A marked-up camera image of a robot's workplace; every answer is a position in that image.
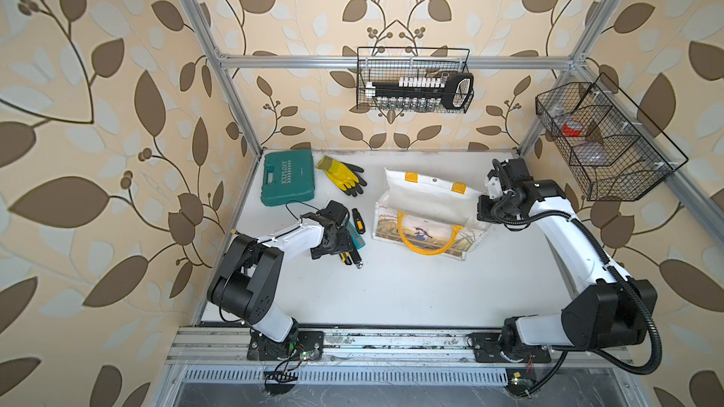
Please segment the teal utility knife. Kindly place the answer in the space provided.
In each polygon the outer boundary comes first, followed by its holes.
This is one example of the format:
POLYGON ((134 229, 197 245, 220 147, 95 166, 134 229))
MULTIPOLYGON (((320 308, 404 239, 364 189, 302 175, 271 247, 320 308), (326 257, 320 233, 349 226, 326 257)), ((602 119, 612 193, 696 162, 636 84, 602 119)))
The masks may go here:
POLYGON ((356 226, 350 220, 347 222, 347 229, 351 235, 351 239, 356 247, 356 250, 362 249, 366 243, 364 239, 362 239, 360 233, 358 233, 356 226))

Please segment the white canvas pouch yellow handles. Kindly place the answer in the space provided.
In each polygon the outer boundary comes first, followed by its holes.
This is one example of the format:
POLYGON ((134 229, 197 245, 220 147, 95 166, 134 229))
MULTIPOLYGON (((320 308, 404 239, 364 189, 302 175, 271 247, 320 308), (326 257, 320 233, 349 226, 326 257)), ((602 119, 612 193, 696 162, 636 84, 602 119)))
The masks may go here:
POLYGON ((388 189, 375 204, 373 239, 463 261, 488 234, 490 225, 477 219, 480 191, 415 171, 385 175, 388 189))

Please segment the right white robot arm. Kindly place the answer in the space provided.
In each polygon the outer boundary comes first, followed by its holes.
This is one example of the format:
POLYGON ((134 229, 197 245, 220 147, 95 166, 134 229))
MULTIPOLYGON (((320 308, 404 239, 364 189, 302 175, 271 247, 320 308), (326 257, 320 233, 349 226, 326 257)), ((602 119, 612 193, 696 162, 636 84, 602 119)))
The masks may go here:
POLYGON ((486 187, 479 220, 509 227, 535 224, 561 258, 576 293, 558 313, 509 318, 505 329, 515 344, 594 352, 648 339, 652 350, 661 352, 652 319, 655 288, 633 279, 603 250, 559 186, 550 180, 512 182, 492 176, 486 187))

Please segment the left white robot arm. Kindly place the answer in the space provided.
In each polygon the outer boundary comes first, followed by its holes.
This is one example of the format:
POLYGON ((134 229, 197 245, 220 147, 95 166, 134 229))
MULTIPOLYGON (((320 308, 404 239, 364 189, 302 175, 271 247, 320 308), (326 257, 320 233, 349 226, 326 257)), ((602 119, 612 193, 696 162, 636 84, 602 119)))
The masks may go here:
POLYGON ((354 252, 345 207, 307 213, 273 235, 237 233, 215 269, 207 301, 275 343, 292 338, 295 320, 275 304, 282 266, 306 252, 314 259, 354 252))

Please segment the long black utility knife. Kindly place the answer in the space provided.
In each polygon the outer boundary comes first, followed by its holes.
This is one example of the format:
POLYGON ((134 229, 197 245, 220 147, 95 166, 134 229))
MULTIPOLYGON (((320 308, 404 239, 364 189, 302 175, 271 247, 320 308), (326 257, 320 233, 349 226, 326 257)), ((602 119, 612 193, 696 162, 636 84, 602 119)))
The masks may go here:
POLYGON ((349 252, 346 252, 344 256, 345 263, 347 265, 354 265, 358 269, 361 269, 363 267, 361 256, 356 247, 353 247, 349 252))

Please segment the short black yellow utility knife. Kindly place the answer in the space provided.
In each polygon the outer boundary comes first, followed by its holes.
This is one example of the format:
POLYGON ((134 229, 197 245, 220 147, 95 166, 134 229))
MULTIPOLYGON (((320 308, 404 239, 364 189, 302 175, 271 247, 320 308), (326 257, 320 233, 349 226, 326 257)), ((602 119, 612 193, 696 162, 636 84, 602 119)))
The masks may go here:
POLYGON ((357 208, 352 209, 354 228, 361 236, 366 233, 366 224, 357 208))

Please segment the yellow and grey work glove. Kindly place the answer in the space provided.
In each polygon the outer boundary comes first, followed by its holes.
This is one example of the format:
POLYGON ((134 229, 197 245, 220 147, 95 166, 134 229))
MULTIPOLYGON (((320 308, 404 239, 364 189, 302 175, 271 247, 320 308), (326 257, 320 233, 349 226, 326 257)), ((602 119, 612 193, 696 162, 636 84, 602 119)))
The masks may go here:
POLYGON ((356 165, 347 164, 324 156, 316 165, 327 178, 345 195, 357 197, 364 193, 367 182, 362 177, 364 170, 356 165))

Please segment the green plastic tool case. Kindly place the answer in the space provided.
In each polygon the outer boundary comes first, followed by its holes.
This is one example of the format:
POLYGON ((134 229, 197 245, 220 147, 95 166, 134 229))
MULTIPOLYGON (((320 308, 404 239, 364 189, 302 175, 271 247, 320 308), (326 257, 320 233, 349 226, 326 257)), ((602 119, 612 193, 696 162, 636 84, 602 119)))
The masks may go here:
POLYGON ((291 201, 309 201, 315 196, 315 168, 309 149, 265 154, 261 203, 278 207, 291 201))

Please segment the red item in basket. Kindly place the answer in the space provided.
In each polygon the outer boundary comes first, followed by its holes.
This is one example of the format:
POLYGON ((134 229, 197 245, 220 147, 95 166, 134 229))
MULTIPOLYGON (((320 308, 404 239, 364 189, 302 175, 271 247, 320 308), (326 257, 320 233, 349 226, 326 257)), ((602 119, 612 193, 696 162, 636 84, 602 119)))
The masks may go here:
POLYGON ((562 133, 566 137, 576 138, 580 137, 584 132, 584 126, 579 122, 568 121, 562 126, 562 133))

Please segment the socket set in basket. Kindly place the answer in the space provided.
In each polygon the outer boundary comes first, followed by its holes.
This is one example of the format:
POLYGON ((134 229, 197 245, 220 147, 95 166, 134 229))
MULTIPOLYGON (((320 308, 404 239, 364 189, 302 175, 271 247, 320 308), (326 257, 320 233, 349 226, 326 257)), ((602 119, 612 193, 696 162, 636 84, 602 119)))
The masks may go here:
POLYGON ((362 98, 379 109, 466 112, 474 98, 474 76, 471 73, 443 73, 441 77, 369 81, 362 89, 362 98))

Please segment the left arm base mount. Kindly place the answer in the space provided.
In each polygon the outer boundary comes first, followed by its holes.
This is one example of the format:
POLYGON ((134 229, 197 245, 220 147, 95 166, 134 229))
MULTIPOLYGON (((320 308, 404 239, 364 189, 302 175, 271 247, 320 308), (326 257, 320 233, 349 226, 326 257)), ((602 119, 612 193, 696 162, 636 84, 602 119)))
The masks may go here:
POLYGON ((324 332, 300 330, 296 320, 292 320, 290 333, 282 342, 273 341, 254 329, 250 331, 250 337, 247 352, 250 361, 316 361, 324 353, 324 332))

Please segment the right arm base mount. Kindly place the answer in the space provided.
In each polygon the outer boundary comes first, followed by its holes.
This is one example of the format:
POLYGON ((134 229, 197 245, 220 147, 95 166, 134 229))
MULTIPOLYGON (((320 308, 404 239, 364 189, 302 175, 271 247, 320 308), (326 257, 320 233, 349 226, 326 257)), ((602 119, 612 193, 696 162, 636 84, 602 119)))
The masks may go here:
POLYGON ((476 363, 548 364, 550 352, 541 346, 524 344, 508 327, 494 332, 468 335, 468 344, 476 363))

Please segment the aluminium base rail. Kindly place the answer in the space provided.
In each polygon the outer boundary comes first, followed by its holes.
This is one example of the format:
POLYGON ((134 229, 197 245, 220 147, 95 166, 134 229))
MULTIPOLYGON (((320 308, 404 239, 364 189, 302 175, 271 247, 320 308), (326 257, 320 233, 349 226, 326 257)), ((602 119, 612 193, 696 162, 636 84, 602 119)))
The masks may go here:
POLYGON ((535 348, 505 356, 498 329, 352 328, 302 326, 297 342, 273 344, 239 327, 185 327, 176 333, 169 364, 276 364, 306 352, 314 363, 431 366, 434 364, 543 369, 560 352, 535 348))

